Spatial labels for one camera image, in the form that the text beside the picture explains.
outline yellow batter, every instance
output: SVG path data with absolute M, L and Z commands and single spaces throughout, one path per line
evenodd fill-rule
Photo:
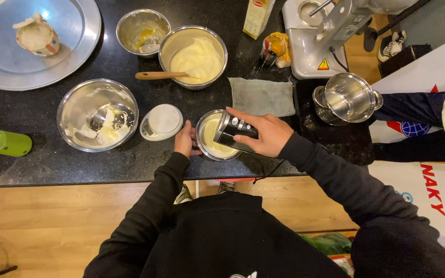
M 190 77 L 178 80 L 189 84 L 201 84 L 216 77 L 223 68 L 219 53 L 211 40 L 205 37 L 193 38 L 192 45 L 180 50 L 171 60 L 171 71 L 186 72 Z
M 228 158 L 236 154 L 238 150 L 213 141 L 220 118 L 221 115 L 219 115 L 219 117 L 207 119 L 204 129 L 204 147 L 208 153 L 214 155 L 215 157 Z

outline cooking pot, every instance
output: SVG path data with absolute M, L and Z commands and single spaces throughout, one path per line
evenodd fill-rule
M 361 123 L 382 107 L 382 95 L 360 76 L 339 73 L 325 86 L 313 91 L 315 111 L 322 121 L 333 126 Z

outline man's right hand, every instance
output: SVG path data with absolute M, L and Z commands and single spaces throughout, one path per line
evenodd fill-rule
M 254 116 L 231 107 L 226 107 L 226 110 L 238 119 L 251 124 L 259 131 L 258 140 L 243 135 L 236 135 L 233 138 L 236 142 L 248 145 L 258 154 L 277 157 L 291 135 L 293 135 L 294 131 L 288 124 L 274 115 Z

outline warning label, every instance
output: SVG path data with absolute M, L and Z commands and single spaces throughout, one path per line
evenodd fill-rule
M 327 65 L 327 59 L 324 59 L 317 70 L 329 70 L 329 66 Z

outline green cup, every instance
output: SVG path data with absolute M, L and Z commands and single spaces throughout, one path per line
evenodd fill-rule
M 10 156 L 26 155 L 32 148 L 30 137 L 0 130 L 0 154 Z

